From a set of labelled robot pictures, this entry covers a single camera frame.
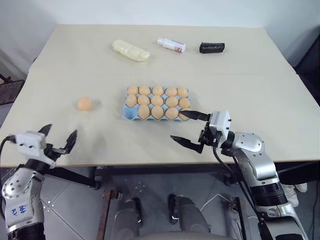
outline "floor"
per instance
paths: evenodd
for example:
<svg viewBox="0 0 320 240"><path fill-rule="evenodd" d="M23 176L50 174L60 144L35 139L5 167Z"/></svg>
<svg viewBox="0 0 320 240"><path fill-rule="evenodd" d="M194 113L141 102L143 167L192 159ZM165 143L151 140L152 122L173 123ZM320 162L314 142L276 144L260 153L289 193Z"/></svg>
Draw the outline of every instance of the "floor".
<svg viewBox="0 0 320 240"><path fill-rule="evenodd" d="M74 172L86 175L88 168L69 168ZM4 178L10 176L13 170L3 172ZM171 225L168 221L167 196L170 193L191 198L199 207L213 197L222 194L227 199L243 197L237 185L226 187L219 174L180 173L180 174L150 174L114 176L102 179L99 190L86 186L47 177L43 183L41 199L45 206L44 227L47 240L94 240L97 236L104 189L117 189L124 193L123 199L139 197L142 203L144 225L140 234L151 232L178 231L179 224ZM316 198L316 182L308 184L307 193L298 193L300 201L296 212L308 232L311 240L311 223L313 204ZM113 217L118 202L112 201L105 240L110 239ZM253 211L247 207L248 216ZM203 216L211 226L211 232L237 239L237 215L228 210L228 202L220 197L212 200L202 211ZM253 240L260 239L257 220L249 218L250 232ZM319 205L316 208L316 238L320 239ZM0 240L6 240L4 221L0 220Z"/></svg>

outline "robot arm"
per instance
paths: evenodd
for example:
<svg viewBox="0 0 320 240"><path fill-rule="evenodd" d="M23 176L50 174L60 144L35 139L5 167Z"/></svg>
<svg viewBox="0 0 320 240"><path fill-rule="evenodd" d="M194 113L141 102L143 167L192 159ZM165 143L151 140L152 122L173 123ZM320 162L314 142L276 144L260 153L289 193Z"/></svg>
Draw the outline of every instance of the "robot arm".
<svg viewBox="0 0 320 240"><path fill-rule="evenodd" d="M202 152L204 145L212 146L213 153L224 165L216 155L216 148L221 148L223 155L233 157L241 176L235 176L234 172L232 174L247 186L251 196L248 201L252 203L259 219L258 228L263 240L308 240L280 185L275 164L266 154L265 143L258 135L230 131L231 119L227 110L212 114L187 110L180 113L194 120L206 121L198 139L200 144L179 136L171 138L198 153Z"/></svg>
<svg viewBox="0 0 320 240"><path fill-rule="evenodd" d="M64 148L53 148L46 143L51 124L39 132L27 131L24 134L10 136L9 140L17 144L19 152L28 159L19 165L1 189L5 199L5 224L9 240L45 240L44 211L40 199L42 183L49 169L56 166L56 160L62 154L68 154L77 138L74 131L67 139Z"/></svg>

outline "wall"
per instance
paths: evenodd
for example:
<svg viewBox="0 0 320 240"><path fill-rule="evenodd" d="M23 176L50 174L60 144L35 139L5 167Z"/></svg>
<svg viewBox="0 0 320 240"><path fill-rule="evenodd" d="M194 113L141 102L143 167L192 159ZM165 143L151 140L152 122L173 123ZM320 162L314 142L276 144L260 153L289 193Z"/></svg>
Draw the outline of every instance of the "wall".
<svg viewBox="0 0 320 240"><path fill-rule="evenodd" d="M25 78L56 24L265 27L295 66L319 34L320 0L0 0L0 62Z"/></svg>

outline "blue egg carton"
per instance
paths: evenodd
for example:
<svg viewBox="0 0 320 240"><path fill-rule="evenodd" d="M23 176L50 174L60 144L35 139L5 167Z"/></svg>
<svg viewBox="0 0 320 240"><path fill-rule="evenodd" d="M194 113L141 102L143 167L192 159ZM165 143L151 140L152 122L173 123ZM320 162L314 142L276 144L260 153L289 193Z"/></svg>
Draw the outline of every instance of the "blue egg carton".
<svg viewBox="0 0 320 240"><path fill-rule="evenodd" d="M151 115L151 109L154 107L154 105L153 104L149 104L148 105L148 107L149 107L149 109L150 109L150 116L148 116L145 120L147 120L147 119L152 119L152 120L169 120L169 121L184 121L184 120L182 120L179 116L177 116L175 119L173 119L173 120L170 120L170 119L168 119L166 116L165 116L165 114L166 114L166 110L167 109L169 109L169 107L166 105L166 99L168 98L168 96L165 94L165 92L166 92L166 90L167 90L167 88L166 87L164 87L163 88L163 92L164 92L164 94L162 94L160 97L162 97L162 99L163 99L163 102L164 102L164 104L161 106L162 108L163 108L163 117L162 118L160 118L160 119L155 119L152 115ZM149 95L148 95L148 97L149 97L149 99L150 99L150 102L151 102L151 98L154 96L154 94L152 94L152 93L150 93ZM177 99L178 99L178 101L181 99L181 97L180 96L178 96L178 95L176 95L175 96ZM134 105L133 107L128 107L127 105L123 105L123 118L124 119L129 119L129 120L135 120L135 119L140 119L140 120L142 120L139 116L138 116L138 108L140 107L140 105L137 103L136 105ZM177 106L175 106L175 108L180 112L180 110L182 109L179 105L177 105Z"/></svg>

